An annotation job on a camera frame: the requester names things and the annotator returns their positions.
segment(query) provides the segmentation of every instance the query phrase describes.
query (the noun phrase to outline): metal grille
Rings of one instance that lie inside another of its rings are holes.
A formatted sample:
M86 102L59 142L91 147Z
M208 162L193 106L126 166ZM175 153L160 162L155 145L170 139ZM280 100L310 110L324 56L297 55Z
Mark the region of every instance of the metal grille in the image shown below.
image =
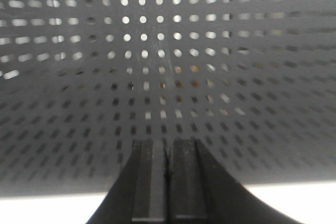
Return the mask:
M335 0L0 0L1 194L107 190L149 138L335 178L335 32Z

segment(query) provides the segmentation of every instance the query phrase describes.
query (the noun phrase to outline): bright background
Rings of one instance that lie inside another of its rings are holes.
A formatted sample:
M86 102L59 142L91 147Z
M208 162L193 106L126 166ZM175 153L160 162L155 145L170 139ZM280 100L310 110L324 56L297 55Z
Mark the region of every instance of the bright background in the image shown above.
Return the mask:
M336 224L336 181L246 187L305 224ZM105 193L1 198L0 223L85 224L104 197Z

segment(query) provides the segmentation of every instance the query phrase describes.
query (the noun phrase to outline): gray metal panel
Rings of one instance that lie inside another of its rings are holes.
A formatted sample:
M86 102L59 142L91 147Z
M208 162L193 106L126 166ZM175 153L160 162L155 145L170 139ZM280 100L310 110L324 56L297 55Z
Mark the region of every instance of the gray metal panel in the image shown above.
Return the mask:
M107 190L148 138L335 178L336 1L161 1L0 0L2 195Z

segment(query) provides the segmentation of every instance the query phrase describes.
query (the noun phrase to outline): black plastic part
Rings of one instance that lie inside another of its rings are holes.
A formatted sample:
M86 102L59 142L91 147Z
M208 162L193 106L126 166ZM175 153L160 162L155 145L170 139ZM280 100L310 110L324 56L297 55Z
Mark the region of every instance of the black plastic part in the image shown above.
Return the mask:
M164 224L165 169L162 142L134 142L125 168L87 224Z
M170 176L166 171L170 166ZM126 167L87 224L298 224L252 195L204 144L135 142Z
M194 141L175 141L171 159L170 218L173 224L207 223Z
M225 171L201 141L196 142L209 223L297 224L252 195Z
M141 142L134 142L125 168L87 224L131 223L140 151Z

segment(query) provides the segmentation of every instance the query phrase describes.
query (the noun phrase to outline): circular hole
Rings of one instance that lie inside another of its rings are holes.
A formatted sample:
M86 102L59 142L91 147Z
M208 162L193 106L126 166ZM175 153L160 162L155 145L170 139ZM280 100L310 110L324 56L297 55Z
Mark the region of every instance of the circular hole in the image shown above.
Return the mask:
M177 88L181 88L183 85L182 85L182 82L180 82L180 81L175 81L175 85L176 85L176 87Z
M139 0L139 5L145 5L146 4L146 0Z
M96 41L97 41L97 37L96 37L96 35L94 35L94 34L90 35L90 36L89 36L89 41L90 41L90 42L96 42Z
M160 58L163 58L165 56L165 53L162 49L160 49L157 54L159 55Z
M85 0L85 4L87 6L92 6L93 5L93 0Z
M174 5L178 5L182 0L173 0Z
M104 23L107 24L107 25L111 25L111 24L112 24L112 18L110 18L110 17L105 17L105 18L104 18Z
M164 21L163 16L158 16L158 17L156 18L156 21L157 21L158 23L162 23L162 22Z
M197 57L200 54L195 48L190 49L189 53L194 57Z
M174 33L174 39L181 40L182 39L182 34Z
M116 56L116 53L115 53L114 51L111 51L111 52L109 52L109 53L107 54L107 57L108 57L109 59L114 59L115 56Z
M126 51L126 52L125 52L125 58L126 58L126 59L130 59L131 57L132 57L132 52L129 51L129 50Z
M194 88L198 88L198 82L197 81L191 81L191 86L193 86Z
M120 0L120 3L121 3L123 6L128 6L128 0Z
M198 3L198 1L200 1L200 0L189 0L189 3L194 5L194 4Z
M164 40L164 34L162 34L162 33L157 34L157 39L158 40Z
M128 24L128 23L130 22L129 17L126 17L126 16L122 17L122 22L123 22L124 24Z
M198 39L200 36L198 33L192 31L190 34L189 34L189 37L192 38L192 39Z
M110 0L102 0L102 3L103 3L104 6L110 6L111 5Z
M142 35L140 36L140 39L141 39L142 41L146 41L146 40L148 39L147 34L142 34Z
M88 24L93 25L96 22L96 19L93 18L93 17L88 17L87 22L88 22Z
M112 42L114 40L114 36L112 34L109 34L106 36L106 41L107 42Z
M191 66L190 66L190 70L191 70L191 72L196 73L196 72L198 72L198 66L196 66L196 65L191 65Z
M176 73L182 73L182 68L180 66L174 67Z
M156 0L156 4L157 5L162 5L163 4L163 0Z
M140 20L140 23L142 24L147 22L147 18L145 16L141 16L139 20Z
M173 21L174 21L174 22L181 22L181 20L182 20L182 17L181 17L180 15L175 15L175 16L173 17Z
M131 40L131 35L125 34L124 35L124 41L130 41Z
M94 51L91 53L91 57L97 57L99 55L99 53L97 51Z
M147 50L142 50L141 57L146 59L148 57L148 51Z
M174 54L175 54L176 57L181 57L182 56L182 52L179 49L174 49Z

